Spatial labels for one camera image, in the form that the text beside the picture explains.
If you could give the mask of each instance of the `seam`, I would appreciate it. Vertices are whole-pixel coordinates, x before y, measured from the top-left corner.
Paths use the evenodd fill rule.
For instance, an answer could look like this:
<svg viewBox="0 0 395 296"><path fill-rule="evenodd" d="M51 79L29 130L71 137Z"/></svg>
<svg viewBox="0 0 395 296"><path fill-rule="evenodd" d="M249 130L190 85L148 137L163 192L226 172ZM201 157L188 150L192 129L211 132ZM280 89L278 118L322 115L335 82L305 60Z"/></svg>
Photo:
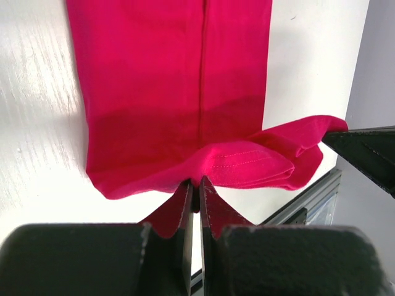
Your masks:
<svg viewBox="0 0 395 296"><path fill-rule="evenodd" d="M259 162L259 161L265 160L265 159L270 159L270 157L264 157L264 158L260 158L260 159L250 160L249 162L236 163L236 164L234 164L234 165L214 165L213 168L230 168L230 167L237 167L238 165L246 165L247 163Z"/></svg>
<svg viewBox="0 0 395 296"><path fill-rule="evenodd" d="M209 0L203 0L203 26L202 26L202 41L201 41L201 63L200 63L200 77L199 77L199 124L197 131L197 148L203 146L203 99L204 99L204 70L206 63L206 37L208 24L208 6Z"/></svg>
<svg viewBox="0 0 395 296"><path fill-rule="evenodd" d="M213 156L212 158L231 157L231 156L243 155L243 154L248 154L248 153L253 153L253 152L260 152L260 153L263 153L264 151L261 151L261 150L251 150L251 151L247 151L247 152L240 152L240 153L228 154L228 155L215 155L215 156Z"/></svg>

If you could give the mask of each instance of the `pink fabric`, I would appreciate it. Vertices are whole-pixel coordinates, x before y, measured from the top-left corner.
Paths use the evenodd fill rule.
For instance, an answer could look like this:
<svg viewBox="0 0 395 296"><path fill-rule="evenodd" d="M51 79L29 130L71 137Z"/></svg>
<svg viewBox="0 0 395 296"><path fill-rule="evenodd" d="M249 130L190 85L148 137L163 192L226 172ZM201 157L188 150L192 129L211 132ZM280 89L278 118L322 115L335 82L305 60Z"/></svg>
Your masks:
<svg viewBox="0 0 395 296"><path fill-rule="evenodd" d="M107 198L215 185L296 189L342 120L261 131L271 0L67 0L89 126L86 172Z"/></svg>

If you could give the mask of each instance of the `gray wall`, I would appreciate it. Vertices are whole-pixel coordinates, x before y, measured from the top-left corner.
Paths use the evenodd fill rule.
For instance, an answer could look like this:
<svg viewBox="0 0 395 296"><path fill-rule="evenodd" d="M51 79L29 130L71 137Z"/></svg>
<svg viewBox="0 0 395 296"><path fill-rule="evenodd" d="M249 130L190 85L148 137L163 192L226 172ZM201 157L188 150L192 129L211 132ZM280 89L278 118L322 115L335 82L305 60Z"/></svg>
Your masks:
<svg viewBox="0 0 395 296"><path fill-rule="evenodd" d="M349 127L395 125L395 0L370 1L346 120ZM335 224L357 226L373 241L395 281L395 200L339 158L343 170Z"/></svg>

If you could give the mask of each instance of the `white table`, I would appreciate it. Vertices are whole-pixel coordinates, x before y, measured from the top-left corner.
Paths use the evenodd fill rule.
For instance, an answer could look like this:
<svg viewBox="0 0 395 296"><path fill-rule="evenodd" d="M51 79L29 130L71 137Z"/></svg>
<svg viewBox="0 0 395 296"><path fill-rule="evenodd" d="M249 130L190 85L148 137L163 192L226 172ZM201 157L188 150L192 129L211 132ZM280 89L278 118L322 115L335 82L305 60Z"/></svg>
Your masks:
<svg viewBox="0 0 395 296"><path fill-rule="evenodd" d="M274 0L265 128L345 117L368 2ZM24 223L137 222L170 196L103 198L84 172L86 135L63 0L0 0L0 241ZM336 154L324 153L313 181L335 165ZM297 194L218 191L254 223Z"/></svg>

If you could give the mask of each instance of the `stitching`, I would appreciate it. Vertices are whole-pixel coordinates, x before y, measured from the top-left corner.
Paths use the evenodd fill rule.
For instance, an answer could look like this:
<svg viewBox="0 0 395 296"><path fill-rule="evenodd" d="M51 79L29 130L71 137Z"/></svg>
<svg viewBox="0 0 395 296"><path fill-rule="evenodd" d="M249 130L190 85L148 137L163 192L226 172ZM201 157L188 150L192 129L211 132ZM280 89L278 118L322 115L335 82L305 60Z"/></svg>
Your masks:
<svg viewBox="0 0 395 296"><path fill-rule="evenodd" d="M240 153L229 154L229 155L215 155L215 156L213 156L212 158L231 157L231 156L236 156L236 155L248 154L248 153L252 153L252 152L263 152L263 151L261 151L261 150L251 150L251 151L247 151L247 152L240 152Z"/></svg>
<svg viewBox="0 0 395 296"><path fill-rule="evenodd" d="M241 162L237 163L235 165L215 165L213 168L230 168L230 167L237 167L238 165L245 165L247 163L252 163L252 162L259 162L261 160L269 159L270 157L265 157L265 158L260 158L260 159L255 159L255 160L250 160L249 162Z"/></svg>

